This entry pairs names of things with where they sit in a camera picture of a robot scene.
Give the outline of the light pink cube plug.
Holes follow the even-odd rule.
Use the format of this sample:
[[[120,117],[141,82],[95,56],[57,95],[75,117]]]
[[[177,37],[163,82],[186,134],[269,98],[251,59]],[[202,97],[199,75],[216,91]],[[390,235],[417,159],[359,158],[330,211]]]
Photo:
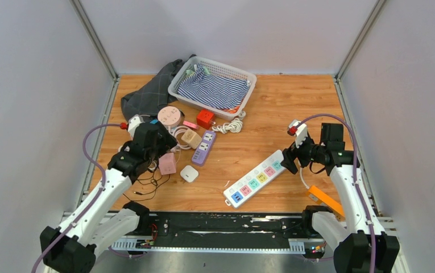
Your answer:
[[[174,153],[170,152],[159,158],[159,171],[163,176],[176,173],[177,164]]]

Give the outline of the beige cube plug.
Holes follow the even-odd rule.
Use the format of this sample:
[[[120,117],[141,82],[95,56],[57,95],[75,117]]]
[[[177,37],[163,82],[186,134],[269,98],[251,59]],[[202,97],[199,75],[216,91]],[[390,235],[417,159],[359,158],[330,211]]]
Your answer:
[[[183,140],[190,148],[197,149],[202,142],[202,137],[192,129],[187,129],[182,135]]]

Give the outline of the white cube plug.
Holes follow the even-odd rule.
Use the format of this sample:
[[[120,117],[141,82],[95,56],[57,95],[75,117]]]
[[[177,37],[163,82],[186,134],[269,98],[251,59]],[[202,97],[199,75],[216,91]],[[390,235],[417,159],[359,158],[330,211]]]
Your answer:
[[[192,183],[198,178],[199,172],[194,167],[187,165],[180,171],[180,176],[187,183]]]

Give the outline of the purple power strip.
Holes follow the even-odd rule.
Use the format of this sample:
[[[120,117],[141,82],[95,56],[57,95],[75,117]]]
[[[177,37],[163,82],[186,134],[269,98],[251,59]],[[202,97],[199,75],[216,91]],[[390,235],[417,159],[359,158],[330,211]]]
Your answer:
[[[203,166],[215,141],[216,133],[214,131],[206,130],[203,134],[201,143],[194,151],[191,162],[197,166]]]

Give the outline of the red cube plug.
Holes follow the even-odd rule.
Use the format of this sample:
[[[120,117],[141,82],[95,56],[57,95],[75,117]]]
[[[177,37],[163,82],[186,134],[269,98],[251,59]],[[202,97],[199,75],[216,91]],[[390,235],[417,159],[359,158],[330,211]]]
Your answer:
[[[200,127],[209,130],[215,124],[215,114],[202,109],[196,116],[196,122]]]

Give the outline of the white long power strip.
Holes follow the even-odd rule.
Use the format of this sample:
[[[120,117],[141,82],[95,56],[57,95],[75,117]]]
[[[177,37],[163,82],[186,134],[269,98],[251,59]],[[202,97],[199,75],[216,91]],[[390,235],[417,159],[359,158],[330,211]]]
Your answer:
[[[281,166],[283,160],[282,150],[276,150],[255,168],[227,187],[223,191],[226,205],[238,209],[267,184],[279,177],[285,171],[285,168]]]

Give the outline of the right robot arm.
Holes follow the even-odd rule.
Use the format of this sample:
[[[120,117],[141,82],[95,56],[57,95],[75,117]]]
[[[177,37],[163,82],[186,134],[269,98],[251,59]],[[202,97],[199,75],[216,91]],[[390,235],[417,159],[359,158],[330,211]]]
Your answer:
[[[322,123],[318,143],[297,120],[288,126],[288,134],[295,140],[283,151],[282,166],[296,174],[299,167],[323,165],[343,209],[341,222],[330,205],[307,206],[301,221],[303,234],[311,238],[319,234],[325,240],[333,250],[336,272],[391,272],[400,244],[396,236],[387,234],[373,211],[355,153],[345,149],[343,125]]]

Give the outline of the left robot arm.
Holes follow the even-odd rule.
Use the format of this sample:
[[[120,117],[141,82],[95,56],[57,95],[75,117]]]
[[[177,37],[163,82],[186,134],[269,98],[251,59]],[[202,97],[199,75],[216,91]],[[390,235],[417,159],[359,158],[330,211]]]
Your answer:
[[[56,228],[47,226],[40,234],[42,253],[35,262],[57,272],[91,272],[97,258],[122,236],[134,232],[146,234],[150,229],[150,210],[129,201],[106,222],[104,216],[150,165],[177,145],[177,140],[158,120],[140,119],[119,124],[131,140],[111,158],[95,187],[66,220]]]

